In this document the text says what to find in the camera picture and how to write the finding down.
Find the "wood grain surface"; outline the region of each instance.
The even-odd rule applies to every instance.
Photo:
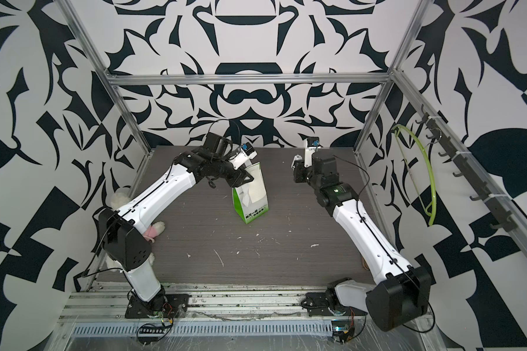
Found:
[[[189,149],[157,147],[137,194],[158,179],[175,156]],[[211,189],[202,180],[155,220],[166,224],[152,244],[156,277],[163,283],[195,284],[325,285],[343,277],[372,283],[344,229],[318,205],[308,184],[293,181],[290,165],[303,150],[256,151],[253,162],[261,163],[269,211],[245,224],[234,211],[226,181],[215,181],[217,188]],[[349,148],[324,151],[355,162]],[[337,164],[340,180],[358,192],[364,185],[359,169],[342,161]],[[365,195],[361,200],[376,221],[370,200]],[[125,281],[125,277],[105,272],[98,281]]]

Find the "green cable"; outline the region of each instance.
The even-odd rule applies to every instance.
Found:
[[[394,133],[394,136],[396,137],[396,142],[398,144],[398,147],[400,148],[400,152],[402,153],[402,157],[404,158],[404,162],[406,163],[407,167],[408,167],[408,161],[406,160],[406,156],[404,155],[404,151],[402,151],[402,147],[400,146],[400,141],[398,140],[398,136],[400,135],[401,130],[406,131],[414,139],[414,141],[420,148],[422,155],[424,156],[425,165],[427,166],[428,174],[429,174],[429,185],[430,185],[431,192],[432,192],[432,201],[427,206],[427,207],[430,207],[430,206],[432,207],[431,212],[427,210],[427,207],[424,206],[422,202],[422,197],[418,193],[418,187],[416,186],[416,183],[414,182],[414,179],[412,178],[412,173],[410,173],[410,178],[412,178],[412,183],[414,183],[414,187],[416,188],[416,193],[418,193],[420,202],[422,202],[422,207],[424,208],[424,212],[429,216],[428,226],[432,226],[433,221],[435,221],[436,219],[436,211],[437,211],[436,181],[435,181],[435,177],[433,176],[432,164],[431,162],[429,162],[428,154],[425,152],[422,142],[418,139],[418,137],[416,137],[416,135],[411,130],[409,130],[406,126],[403,126],[401,124],[396,124],[391,129],[391,131],[395,129],[397,129],[397,131]]]

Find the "metal vent grille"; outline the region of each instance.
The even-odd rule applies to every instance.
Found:
[[[144,323],[77,323],[75,338],[134,336]],[[168,336],[255,336],[255,335],[323,335],[331,336],[330,321],[215,321],[176,322]]]

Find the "black cable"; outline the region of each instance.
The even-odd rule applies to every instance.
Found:
[[[367,323],[367,313],[365,314],[365,319],[363,319],[363,326],[361,327],[361,330],[359,331],[359,333],[357,333],[356,335],[352,336],[351,338],[356,338],[358,337],[359,335],[361,335],[361,333],[363,333],[363,330],[365,329],[365,324]]]
[[[357,164],[354,164],[353,162],[350,162],[350,161],[347,161],[343,158],[339,158],[338,156],[336,155],[333,155],[335,158],[341,160],[341,161],[344,161],[344,162],[347,162],[348,164],[352,164],[356,167],[358,167],[360,170],[362,170],[363,172],[365,172],[365,174],[367,175],[367,181],[365,182],[365,186],[363,187],[363,189],[361,189],[357,195],[357,198],[359,198],[359,195],[361,194],[361,192],[363,192],[363,190],[366,188],[367,184],[369,183],[369,181],[371,180],[371,176],[369,175],[369,173],[363,169],[362,167],[360,167],[359,165]],[[373,230],[371,229],[371,227],[369,226],[369,224],[367,224],[367,221],[365,220],[365,217],[363,217],[361,215],[361,213],[359,212],[359,206],[356,207],[357,209],[357,214],[359,215],[359,217],[361,218],[361,221],[363,223],[365,223],[367,229],[369,229],[369,231],[371,232],[371,234],[373,235],[373,237],[377,240],[377,242],[379,243],[380,247],[384,250],[384,252],[386,253],[386,255],[388,256],[388,258],[391,259],[391,261],[396,265],[396,267],[398,267],[399,270],[402,271],[402,273],[408,278],[408,280],[410,280],[410,282],[416,287],[416,289],[418,290],[418,293],[424,298],[427,300],[428,302],[428,307],[429,309],[431,310],[432,312],[432,316],[433,316],[433,323],[432,323],[432,326],[428,328],[428,330],[416,330],[414,328],[411,328],[411,327],[408,327],[407,325],[405,324],[402,324],[404,327],[412,330],[412,331],[415,331],[416,333],[428,333],[430,331],[433,330],[433,328],[436,326],[436,314],[433,310],[433,307],[432,307],[432,304],[429,303],[429,299],[424,295],[424,293],[420,290],[420,287],[414,282],[414,280],[412,278],[410,278],[410,276],[408,276],[408,274],[400,267],[400,265],[396,262],[396,260],[391,256],[391,254],[384,248],[383,244],[380,242],[379,238],[375,235],[375,233],[373,232]]]
[[[213,127],[213,124],[219,122],[219,121],[228,121],[228,123],[234,123],[234,125],[236,126],[236,129],[238,129],[238,145],[240,145],[242,143],[242,135],[240,134],[240,127],[238,126],[238,124],[233,121],[233,120],[229,120],[229,119],[226,119],[226,118],[222,118],[222,117],[217,117],[218,119],[211,123],[211,125],[209,126],[209,130],[207,130],[207,134],[209,134],[211,132],[211,128]]]
[[[407,325],[405,324],[402,324],[404,327],[412,330],[412,331],[415,331],[416,333],[428,333],[430,331],[433,330],[433,328],[436,326],[436,314],[435,312],[433,311],[433,307],[432,307],[432,304],[429,303],[429,299],[424,295],[424,293],[420,290],[420,287],[414,282],[414,280],[412,278],[410,278],[410,276],[408,276],[408,274],[400,267],[400,265],[396,262],[396,260],[391,256],[391,254],[388,253],[388,251],[384,248],[383,244],[380,242],[379,238],[375,235],[375,233],[373,232],[373,230],[371,229],[371,227],[367,224],[367,221],[365,220],[365,217],[363,217],[361,215],[361,213],[359,212],[359,206],[357,207],[357,214],[359,215],[359,217],[361,218],[361,221],[363,221],[363,223],[365,223],[367,229],[369,229],[369,231],[371,232],[371,234],[373,235],[373,237],[377,240],[377,242],[379,242],[379,245],[380,247],[384,250],[384,252],[386,253],[386,255],[388,256],[388,258],[391,259],[392,263],[394,263],[396,265],[396,267],[398,267],[399,270],[402,271],[402,273],[404,273],[404,275],[408,278],[408,280],[410,280],[410,282],[416,287],[416,289],[418,290],[418,293],[424,298],[427,300],[428,302],[428,306],[429,306],[429,309],[431,309],[432,311],[432,316],[433,316],[433,323],[432,323],[432,326],[429,327],[428,330],[416,330],[414,328],[411,328],[411,327],[408,327]]]
[[[365,324],[367,324],[367,314],[365,314],[365,318],[363,319],[363,326],[361,326],[361,330],[359,331],[359,333],[353,335],[353,336],[350,336],[347,341],[350,341],[351,339],[355,339],[356,337],[358,337],[359,335],[361,335],[361,333],[363,333],[363,331],[365,330]],[[340,344],[344,344],[343,342],[341,341],[337,341],[337,340],[334,340],[335,342],[337,343],[340,343]]]
[[[95,271],[95,272],[90,273],[88,275],[84,275],[81,278],[90,277],[91,275],[98,274],[98,273],[105,272],[105,271],[111,271],[111,270],[121,270],[121,268],[108,268],[108,269],[101,270],[101,271]]]
[[[316,309],[316,308],[329,308],[328,305],[314,305],[314,306],[309,306],[306,302],[306,300],[308,299],[304,299],[301,301],[301,307],[304,308],[304,309]]]
[[[335,158],[337,158],[337,159],[340,160],[340,161],[347,162],[347,163],[350,164],[350,165],[354,165],[354,166],[356,166],[357,168],[359,168],[360,170],[362,170],[363,172],[365,172],[365,174],[367,175],[367,181],[365,182],[365,185],[364,185],[364,186],[361,188],[361,190],[359,190],[359,192],[357,193],[357,198],[359,199],[359,197],[361,196],[361,193],[363,192],[363,190],[365,190],[365,188],[367,187],[367,184],[368,184],[369,181],[371,180],[371,177],[369,176],[369,173],[367,173],[367,171],[366,171],[363,167],[359,166],[358,164],[354,164],[353,162],[348,161],[348,160],[346,160],[346,159],[343,159],[343,158],[341,158],[341,157],[338,157],[338,156],[336,156],[336,155],[332,155],[332,156],[334,156]]]
[[[168,177],[170,176],[170,173],[172,172],[172,167],[174,166],[174,162],[176,162],[176,160],[177,160],[177,156],[174,157],[174,159],[172,160],[172,164],[170,165],[170,169],[168,170],[168,174],[166,175],[165,180],[168,180]]]
[[[164,323],[162,323],[162,329],[167,329],[166,332],[164,333],[164,335],[160,336],[158,339],[154,340],[154,341],[150,341],[151,343],[155,343],[156,341],[160,341],[162,340],[162,338],[164,338],[166,335],[168,335],[168,333],[170,332],[170,330],[172,330],[172,327],[174,326],[174,322],[172,321],[170,323],[170,325],[166,326],[164,325]],[[160,329],[161,327],[156,327],[154,324],[152,323],[146,323],[146,324],[143,324],[142,326],[138,327],[136,329],[136,333],[135,333],[135,336],[136,336],[136,340],[141,342],[139,340],[139,330],[141,330],[142,328],[146,328],[146,329]]]
[[[104,240],[104,238],[105,238],[105,235],[107,235],[107,232],[111,229],[111,227],[112,227],[116,222],[117,222],[117,221],[113,221],[113,222],[112,222],[112,223],[111,223],[111,224],[105,229],[105,233],[103,233],[102,238],[101,238],[100,241],[98,242],[98,247],[95,249],[94,254],[93,254],[92,257],[91,257],[90,263],[88,263],[88,265],[86,266],[86,269],[82,271],[82,274],[84,274],[84,272],[86,272],[86,271],[90,268],[91,263],[94,262],[94,258],[98,255],[99,249],[102,247],[102,242],[103,242],[103,240]],[[91,276],[91,275],[93,275],[93,274],[94,274],[94,273],[89,274],[89,275],[86,275],[86,276],[81,276],[80,278],[89,277],[89,276]]]

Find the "green and white box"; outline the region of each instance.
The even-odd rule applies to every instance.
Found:
[[[269,206],[260,163],[246,167],[246,171],[254,177],[254,180],[243,186],[234,187],[232,189],[232,202],[234,209],[244,223],[250,223],[266,213]]]

